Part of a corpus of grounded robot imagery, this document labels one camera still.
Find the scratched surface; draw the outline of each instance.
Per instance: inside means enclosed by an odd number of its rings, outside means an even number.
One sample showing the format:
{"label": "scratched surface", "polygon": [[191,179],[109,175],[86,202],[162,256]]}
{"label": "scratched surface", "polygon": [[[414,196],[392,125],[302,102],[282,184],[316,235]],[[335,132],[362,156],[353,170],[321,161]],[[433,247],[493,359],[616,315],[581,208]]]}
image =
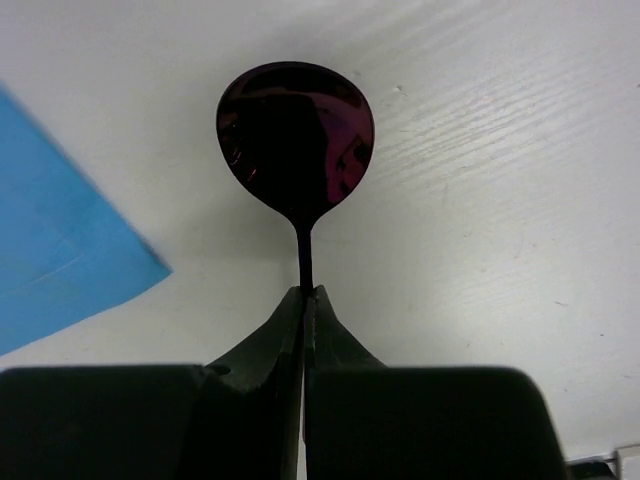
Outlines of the scratched surface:
{"label": "scratched surface", "polygon": [[316,280],[393,365],[511,365],[566,455],[640,440],[640,3],[5,0],[0,76],[175,274],[0,365],[207,361],[297,281],[285,220],[235,183],[238,74],[317,62],[377,122],[315,230]]}

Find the blue napkin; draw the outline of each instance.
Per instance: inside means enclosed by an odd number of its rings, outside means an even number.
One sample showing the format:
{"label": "blue napkin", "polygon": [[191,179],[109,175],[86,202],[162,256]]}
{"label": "blue napkin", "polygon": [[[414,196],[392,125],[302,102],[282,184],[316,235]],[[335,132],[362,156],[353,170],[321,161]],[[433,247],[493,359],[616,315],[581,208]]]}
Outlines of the blue napkin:
{"label": "blue napkin", "polygon": [[0,355],[169,273],[0,86]]}

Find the spoon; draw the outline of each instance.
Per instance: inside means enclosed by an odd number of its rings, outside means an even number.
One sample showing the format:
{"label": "spoon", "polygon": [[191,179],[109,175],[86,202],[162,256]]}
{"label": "spoon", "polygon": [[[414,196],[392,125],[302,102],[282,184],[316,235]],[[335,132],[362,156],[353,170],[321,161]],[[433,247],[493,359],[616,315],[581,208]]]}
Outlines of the spoon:
{"label": "spoon", "polygon": [[311,230],[356,188],[371,160],[373,115],[364,95],[324,67],[270,63],[227,88],[216,128],[233,175],[295,228],[308,297]]}

